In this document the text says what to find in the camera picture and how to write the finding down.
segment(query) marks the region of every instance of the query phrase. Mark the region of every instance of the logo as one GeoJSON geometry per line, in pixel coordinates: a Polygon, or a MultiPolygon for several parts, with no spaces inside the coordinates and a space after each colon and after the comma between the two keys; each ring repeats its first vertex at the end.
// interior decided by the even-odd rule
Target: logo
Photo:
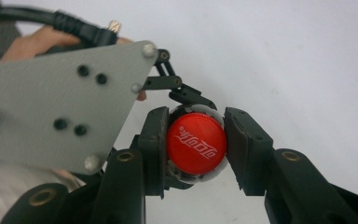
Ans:
{"type": "Polygon", "coordinates": [[[216,148],[209,146],[205,141],[187,132],[183,126],[179,127],[179,133],[180,135],[176,135],[175,137],[178,138],[182,144],[197,150],[199,154],[207,160],[216,155],[216,148]]]}

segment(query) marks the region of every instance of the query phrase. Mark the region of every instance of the black screw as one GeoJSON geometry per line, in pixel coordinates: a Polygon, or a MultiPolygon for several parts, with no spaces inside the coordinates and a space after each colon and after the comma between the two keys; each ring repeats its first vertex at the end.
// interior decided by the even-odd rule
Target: black screw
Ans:
{"type": "Polygon", "coordinates": [[[79,65],[77,68],[77,73],[81,76],[81,77],[86,77],[89,75],[90,71],[89,68],[86,65],[79,65]]]}
{"type": "Polygon", "coordinates": [[[53,126],[56,130],[63,130],[68,126],[68,124],[64,119],[56,119],[54,120],[53,126]]]}
{"type": "Polygon", "coordinates": [[[98,84],[103,85],[107,81],[107,76],[105,74],[101,73],[101,74],[97,75],[96,79],[97,79],[98,84]]]}
{"type": "Polygon", "coordinates": [[[77,136],[81,136],[87,133],[87,128],[84,125],[77,125],[74,128],[74,132],[77,136]]]}

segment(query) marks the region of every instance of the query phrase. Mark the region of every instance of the silver bolt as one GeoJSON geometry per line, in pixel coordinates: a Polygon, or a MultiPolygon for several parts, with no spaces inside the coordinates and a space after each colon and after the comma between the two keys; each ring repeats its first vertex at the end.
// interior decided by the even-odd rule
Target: silver bolt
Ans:
{"type": "Polygon", "coordinates": [[[109,26],[107,27],[108,30],[112,31],[115,34],[118,34],[121,28],[121,23],[119,21],[110,21],[109,26]]]}
{"type": "Polygon", "coordinates": [[[142,53],[146,58],[151,58],[156,55],[156,46],[153,44],[146,44],[144,45],[142,53]]]}
{"type": "Polygon", "coordinates": [[[142,85],[139,84],[139,83],[133,84],[133,85],[131,86],[131,91],[132,91],[132,93],[134,93],[134,94],[138,94],[141,90],[142,90],[142,85]]]}
{"type": "Polygon", "coordinates": [[[101,168],[101,159],[95,155],[89,156],[84,160],[84,167],[89,172],[95,173],[101,168]]]}

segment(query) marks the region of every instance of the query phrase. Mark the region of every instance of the red bottle cap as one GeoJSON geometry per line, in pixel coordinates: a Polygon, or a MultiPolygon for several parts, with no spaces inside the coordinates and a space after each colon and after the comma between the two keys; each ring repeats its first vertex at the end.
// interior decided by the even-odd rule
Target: red bottle cap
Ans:
{"type": "Polygon", "coordinates": [[[167,150],[179,170],[204,175],[225,157],[226,134],[214,118],[201,113],[186,114],[168,130],[167,150]]]}

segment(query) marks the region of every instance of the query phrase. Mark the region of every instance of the bottle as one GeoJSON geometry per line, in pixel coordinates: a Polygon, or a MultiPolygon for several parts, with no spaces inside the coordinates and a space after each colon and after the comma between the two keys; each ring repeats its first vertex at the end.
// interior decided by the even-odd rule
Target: bottle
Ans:
{"type": "Polygon", "coordinates": [[[206,105],[180,105],[170,115],[167,132],[168,171],[195,184],[216,177],[226,166],[223,118],[206,105]]]}

